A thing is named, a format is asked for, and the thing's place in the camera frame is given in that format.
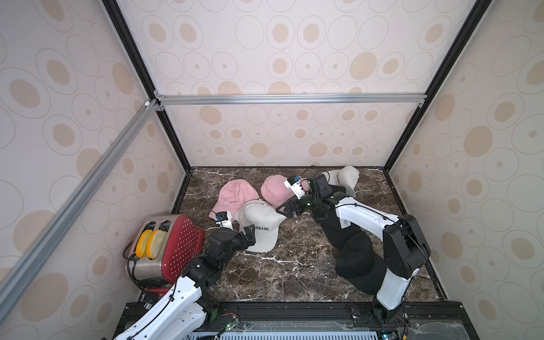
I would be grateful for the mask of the white colorado cap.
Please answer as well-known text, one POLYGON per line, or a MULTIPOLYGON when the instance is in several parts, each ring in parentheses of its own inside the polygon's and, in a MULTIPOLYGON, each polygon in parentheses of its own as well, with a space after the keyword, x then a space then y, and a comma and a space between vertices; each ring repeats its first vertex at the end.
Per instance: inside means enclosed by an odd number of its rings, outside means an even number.
POLYGON ((253 253, 270 252, 279 237, 279 226, 286 220, 286 216, 276 212, 276 209, 263 200, 254 200, 245 203, 235 215, 236 221, 242 228, 255 226, 254 246, 247 251, 253 253))
POLYGON ((253 203, 244 208, 245 220, 256 227, 260 237, 276 237, 285 216, 276 212, 269 204, 253 203))

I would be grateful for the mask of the white Colorado cap front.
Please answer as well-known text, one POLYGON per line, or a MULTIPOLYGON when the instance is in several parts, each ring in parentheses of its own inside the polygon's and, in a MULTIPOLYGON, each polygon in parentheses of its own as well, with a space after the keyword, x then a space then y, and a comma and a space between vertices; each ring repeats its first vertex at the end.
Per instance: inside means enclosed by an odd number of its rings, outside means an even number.
POLYGON ((245 203, 235 215, 236 221, 242 228, 255 226, 254 246, 247 251, 253 253, 270 252, 279 237, 279 226, 286 220, 286 216, 276 212, 276 209, 263 200, 254 200, 245 203))

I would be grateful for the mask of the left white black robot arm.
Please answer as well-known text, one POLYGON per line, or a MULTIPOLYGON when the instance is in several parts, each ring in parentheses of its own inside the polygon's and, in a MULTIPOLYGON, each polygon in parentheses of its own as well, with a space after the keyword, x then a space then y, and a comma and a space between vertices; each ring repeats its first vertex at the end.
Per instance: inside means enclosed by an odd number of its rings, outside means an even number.
POLYGON ((209 307, 198 301, 222 276, 236 252, 256 243, 255 226, 241 232, 215 229, 203 253, 192 260, 168 293, 117 339, 185 339, 202 326, 209 307))

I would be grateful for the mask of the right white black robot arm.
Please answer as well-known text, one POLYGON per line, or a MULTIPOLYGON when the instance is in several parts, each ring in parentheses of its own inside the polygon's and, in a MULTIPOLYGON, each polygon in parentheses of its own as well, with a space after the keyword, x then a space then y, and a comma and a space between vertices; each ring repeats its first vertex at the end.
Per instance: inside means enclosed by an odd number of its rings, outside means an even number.
POLYGON ((357 179, 344 180, 344 174, 287 178, 284 185, 293 195, 276 211, 287 218, 310 213, 339 250, 338 276, 373 296, 369 314, 378 326, 386 326, 401 320, 405 293, 431 250, 414 216, 389 214, 357 201, 357 179))

